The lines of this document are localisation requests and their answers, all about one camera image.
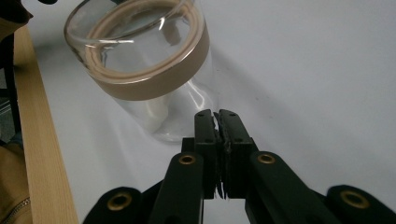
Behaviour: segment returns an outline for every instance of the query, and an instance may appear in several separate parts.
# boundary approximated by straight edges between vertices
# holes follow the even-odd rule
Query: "wood trim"
[[[47,95],[26,26],[15,33],[15,78],[34,223],[78,223]]]

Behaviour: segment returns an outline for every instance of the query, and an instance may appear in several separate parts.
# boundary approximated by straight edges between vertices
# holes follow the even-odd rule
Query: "glass jar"
[[[194,114],[217,110],[196,0],[84,1],[64,36],[92,79],[158,139],[193,136]]]

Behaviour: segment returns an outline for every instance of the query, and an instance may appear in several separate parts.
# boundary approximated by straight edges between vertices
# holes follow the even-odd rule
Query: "white tabletop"
[[[24,1],[79,221],[120,186],[163,179],[180,145],[153,140],[67,47],[79,3]],[[396,2],[202,0],[220,107],[308,187],[347,184],[396,210]],[[205,223],[248,223],[244,202],[205,202]]]

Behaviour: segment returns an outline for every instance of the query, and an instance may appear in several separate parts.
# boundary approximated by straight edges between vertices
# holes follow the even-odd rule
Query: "floor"
[[[0,69],[0,88],[5,87],[4,69]],[[0,139],[6,142],[14,134],[14,124],[12,122],[11,108],[8,99],[0,98]]]

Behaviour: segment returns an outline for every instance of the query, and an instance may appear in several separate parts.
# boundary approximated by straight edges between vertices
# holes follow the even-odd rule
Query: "beige ring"
[[[86,65],[91,77],[111,96],[129,101],[152,99],[177,89],[195,75],[209,51],[209,35],[205,20],[191,0],[126,1],[107,13],[91,29],[87,38],[99,39],[106,36],[113,27],[113,22],[135,7],[177,9],[176,14],[189,22],[190,30],[179,51],[154,66],[133,73],[105,68],[101,58],[101,49],[105,44],[97,43],[86,47]]]

